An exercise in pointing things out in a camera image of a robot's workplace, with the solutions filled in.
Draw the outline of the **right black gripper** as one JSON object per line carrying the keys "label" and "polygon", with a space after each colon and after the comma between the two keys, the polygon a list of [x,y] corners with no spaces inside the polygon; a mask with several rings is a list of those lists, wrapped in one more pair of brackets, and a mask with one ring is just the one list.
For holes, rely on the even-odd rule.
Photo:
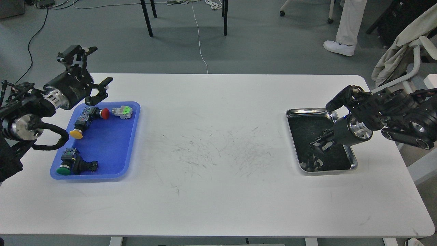
{"label": "right black gripper", "polygon": [[334,145],[352,146],[372,138],[373,132],[381,130],[381,114],[376,98],[361,87],[348,85],[326,104],[328,111],[346,107],[347,115],[340,118],[330,129],[324,129],[309,145],[316,151],[326,152]]}

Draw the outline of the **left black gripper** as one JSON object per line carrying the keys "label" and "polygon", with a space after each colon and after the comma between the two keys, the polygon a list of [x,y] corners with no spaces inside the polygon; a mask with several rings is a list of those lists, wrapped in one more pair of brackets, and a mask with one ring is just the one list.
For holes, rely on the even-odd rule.
{"label": "left black gripper", "polygon": [[[108,84],[113,77],[105,78],[100,84],[94,84],[92,76],[86,69],[87,57],[97,51],[96,46],[82,48],[72,45],[64,52],[59,52],[57,61],[65,66],[66,71],[44,85],[45,99],[55,106],[70,110],[85,98],[85,104],[95,106],[108,97]],[[98,90],[90,96],[91,90]]]}

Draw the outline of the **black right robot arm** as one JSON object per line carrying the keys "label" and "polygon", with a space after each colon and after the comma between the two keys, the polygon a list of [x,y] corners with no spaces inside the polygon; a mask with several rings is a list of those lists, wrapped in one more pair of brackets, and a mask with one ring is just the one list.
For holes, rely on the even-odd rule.
{"label": "black right robot arm", "polygon": [[348,85],[326,104],[329,111],[341,107],[349,113],[310,143],[314,151],[323,153],[334,145],[366,142],[376,131],[391,141],[426,150],[436,142],[435,88],[409,94],[403,89],[384,89],[373,94]]}

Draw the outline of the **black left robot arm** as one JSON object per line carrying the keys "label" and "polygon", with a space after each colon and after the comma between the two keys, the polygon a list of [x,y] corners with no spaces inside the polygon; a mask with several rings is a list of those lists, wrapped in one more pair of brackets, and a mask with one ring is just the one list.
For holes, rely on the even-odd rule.
{"label": "black left robot arm", "polygon": [[1,105],[1,182],[23,170],[21,158],[33,148],[41,151],[57,150],[64,146],[70,136],[65,129],[42,121],[52,117],[56,109],[70,110],[82,100],[89,106],[95,106],[108,97],[107,85],[112,77],[100,84],[88,72],[87,57],[97,47],[82,48],[72,45],[58,53],[57,61],[66,70],[36,89],[33,83],[11,84],[2,81],[1,99],[6,88],[11,87],[10,96],[5,105]]}

